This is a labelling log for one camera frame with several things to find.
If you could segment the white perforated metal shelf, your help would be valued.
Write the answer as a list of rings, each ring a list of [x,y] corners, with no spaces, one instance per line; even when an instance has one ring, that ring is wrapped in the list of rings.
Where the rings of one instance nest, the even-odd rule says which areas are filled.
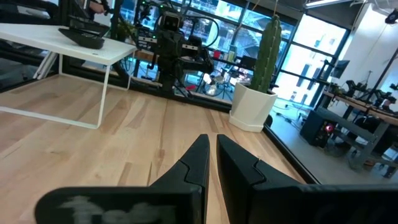
[[[58,73],[63,75],[64,56],[74,57],[82,60],[99,63],[106,66],[106,72],[101,93],[98,121],[96,124],[84,123],[71,119],[35,113],[31,111],[18,110],[0,106],[1,112],[18,114],[33,118],[54,121],[72,126],[79,126],[88,129],[98,129],[103,120],[103,112],[108,87],[109,73],[111,66],[127,56],[134,56],[137,51],[136,46],[117,40],[106,38],[102,49],[94,50],[73,43],[70,39],[61,34],[58,30],[60,26],[33,25],[33,24],[7,24],[0,23],[0,39],[10,40],[18,44],[28,45],[38,49],[47,50],[50,54],[59,55]]]

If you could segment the person's hand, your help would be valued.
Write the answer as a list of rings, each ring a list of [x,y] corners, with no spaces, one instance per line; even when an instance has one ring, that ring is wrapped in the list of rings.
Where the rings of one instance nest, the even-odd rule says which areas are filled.
[[[95,14],[104,14],[105,12],[104,6],[95,1],[91,1],[89,7]]]

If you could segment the black ceiling spotlight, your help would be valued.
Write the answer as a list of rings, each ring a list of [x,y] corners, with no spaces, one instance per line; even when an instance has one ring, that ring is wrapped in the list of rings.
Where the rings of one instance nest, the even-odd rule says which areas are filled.
[[[394,9],[386,18],[386,24],[395,24],[396,20],[398,20],[398,9]]]

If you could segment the black monitor on arm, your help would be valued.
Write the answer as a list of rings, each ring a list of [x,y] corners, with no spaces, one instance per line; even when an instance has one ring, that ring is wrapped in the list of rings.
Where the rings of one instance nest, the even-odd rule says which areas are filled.
[[[336,65],[333,67],[333,71],[331,73],[331,77],[333,78],[341,78],[343,72],[349,65],[349,60],[339,60]]]

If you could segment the green cactus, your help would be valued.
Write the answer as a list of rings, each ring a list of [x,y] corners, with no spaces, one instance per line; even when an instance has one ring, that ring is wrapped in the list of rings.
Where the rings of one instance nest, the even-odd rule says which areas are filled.
[[[274,14],[262,32],[250,89],[261,93],[268,92],[279,54],[281,32],[280,18],[277,14]]]

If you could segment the wooden workbench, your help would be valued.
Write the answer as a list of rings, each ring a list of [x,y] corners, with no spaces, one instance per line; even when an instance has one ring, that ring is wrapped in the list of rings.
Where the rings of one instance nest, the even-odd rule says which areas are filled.
[[[352,153],[348,159],[349,166],[352,169],[358,170],[362,168],[367,161],[371,161],[379,163],[381,167],[386,166],[387,171],[384,174],[384,177],[392,177],[398,171],[398,156],[394,160],[386,160],[381,154],[376,155],[374,151],[379,148],[380,142],[383,144],[388,143],[389,148],[394,148],[398,151],[398,116],[379,110],[372,105],[350,97],[342,98],[327,91],[325,91],[322,96],[327,98],[337,98],[338,100],[349,104],[350,107],[360,110],[366,115],[366,118],[364,119],[365,121],[370,118],[377,120],[377,124],[374,125],[374,132],[370,132],[369,130],[358,126],[356,123],[349,122],[345,116],[338,116],[328,110],[327,105],[318,106],[316,109],[316,111],[326,119],[337,122],[341,127],[367,141],[366,144],[360,144],[356,142],[355,139],[342,133],[340,130],[334,130],[334,135],[336,135],[336,137],[344,140],[344,142],[347,142],[347,144],[356,149],[356,152]]]

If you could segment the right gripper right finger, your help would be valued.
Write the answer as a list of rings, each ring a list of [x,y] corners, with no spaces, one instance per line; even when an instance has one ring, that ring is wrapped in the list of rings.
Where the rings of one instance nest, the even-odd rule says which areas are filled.
[[[398,185],[301,184],[217,136],[230,224],[398,224]]]

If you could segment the black teardrop mini plate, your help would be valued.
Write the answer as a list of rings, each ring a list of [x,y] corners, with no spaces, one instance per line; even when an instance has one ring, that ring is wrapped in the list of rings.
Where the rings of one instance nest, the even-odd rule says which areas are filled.
[[[104,45],[104,39],[88,32],[66,28],[59,28],[58,31],[74,43],[85,48],[98,50]]]

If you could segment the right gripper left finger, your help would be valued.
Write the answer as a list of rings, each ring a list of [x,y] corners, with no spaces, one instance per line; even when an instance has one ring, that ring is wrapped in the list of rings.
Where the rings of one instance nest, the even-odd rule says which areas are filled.
[[[205,224],[210,142],[201,134],[147,187],[63,187],[37,202],[37,224]]]

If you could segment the black deep square mini bowl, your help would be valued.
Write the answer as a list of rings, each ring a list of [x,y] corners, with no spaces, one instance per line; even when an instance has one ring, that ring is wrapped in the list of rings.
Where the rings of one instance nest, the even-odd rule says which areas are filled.
[[[110,29],[109,26],[82,17],[69,16],[69,19],[70,28],[91,33],[98,37],[103,37]]]

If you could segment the black desktop computer tower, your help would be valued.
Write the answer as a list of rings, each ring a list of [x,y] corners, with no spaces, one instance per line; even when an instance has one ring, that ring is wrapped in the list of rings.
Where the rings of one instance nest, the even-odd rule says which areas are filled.
[[[300,135],[309,145],[324,148],[335,126],[335,121],[325,119],[317,111],[311,111],[300,130]]]

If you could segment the white floor fan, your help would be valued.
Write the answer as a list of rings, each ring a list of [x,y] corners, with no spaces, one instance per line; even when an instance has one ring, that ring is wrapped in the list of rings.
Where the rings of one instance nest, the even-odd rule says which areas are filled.
[[[208,96],[215,96],[217,90],[217,81],[214,75],[207,73],[203,76],[202,92]]]

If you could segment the person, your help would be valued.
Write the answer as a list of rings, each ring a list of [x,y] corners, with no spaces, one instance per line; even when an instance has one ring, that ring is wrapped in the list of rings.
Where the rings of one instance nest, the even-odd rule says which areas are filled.
[[[58,0],[60,12],[68,16],[82,17],[85,19],[94,20],[95,14],[89,7],[91,1],[95,1],[104,6],[105,12],[103,15],[112,14],[114,9],[110,8],[108,0]]]

